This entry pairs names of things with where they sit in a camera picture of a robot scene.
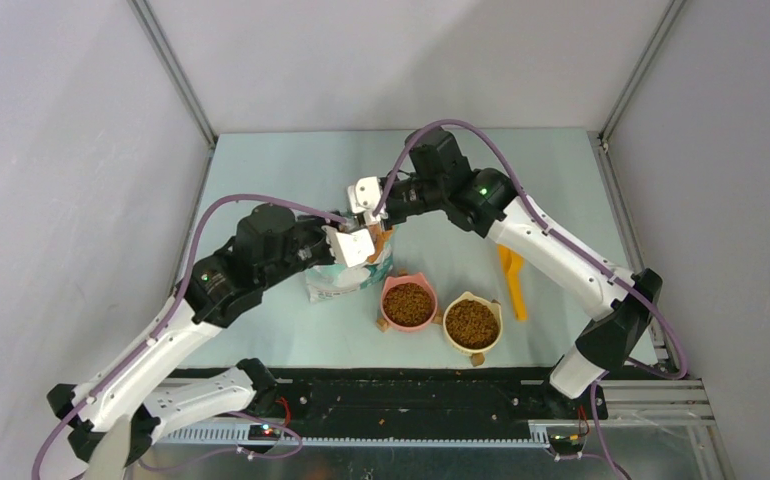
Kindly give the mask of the green dog food bag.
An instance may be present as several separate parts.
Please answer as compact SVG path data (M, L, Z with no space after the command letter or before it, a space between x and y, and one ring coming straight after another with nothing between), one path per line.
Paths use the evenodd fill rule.
M394 229L376 227L372 233L375 252L361 265L346 267L340 264L315 266L305 272L305 284L311 303L330 300L363 290L382 281L393 268L391 236Z

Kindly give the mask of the orange plastic food scoop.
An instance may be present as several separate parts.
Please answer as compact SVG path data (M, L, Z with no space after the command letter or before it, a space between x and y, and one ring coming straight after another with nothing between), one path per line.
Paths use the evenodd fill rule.
M520 283L520 272L525 261L519 254L502 245L497 246L497 254L515 318L519 322L526 322L529 315Z

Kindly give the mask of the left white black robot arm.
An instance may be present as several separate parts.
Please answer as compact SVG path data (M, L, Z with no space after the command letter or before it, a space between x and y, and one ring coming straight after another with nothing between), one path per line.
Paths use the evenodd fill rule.
M243 359L221 374L188 387L155 394L155 388L199 347L262 303L264 293L314 266L332 265L328 236L345 215L264 195L236 194L211 204L197 229L234 201L258 201L235 233L199 258L191 245L182 279L156 317L116 360L81 384L60 383L47 394L58 431L75 456L90 462L124 419L129 428L128 466L166 434L218 414L265 416L277 403L276 381L258 359Z

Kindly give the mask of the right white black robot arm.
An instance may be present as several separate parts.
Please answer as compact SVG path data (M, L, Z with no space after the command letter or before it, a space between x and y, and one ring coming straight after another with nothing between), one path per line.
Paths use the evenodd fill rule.
M662 279L650 269L634 273L610 262L548 216L483 132L477 137L501 166L472 167L452 125L434 122L406 138L388 175L378 178L380 199L370 210L388 226L442 211L453 225L511 250L578 300L589 323L542 392L546 411L567 418L588 387L629 362L656 316Z

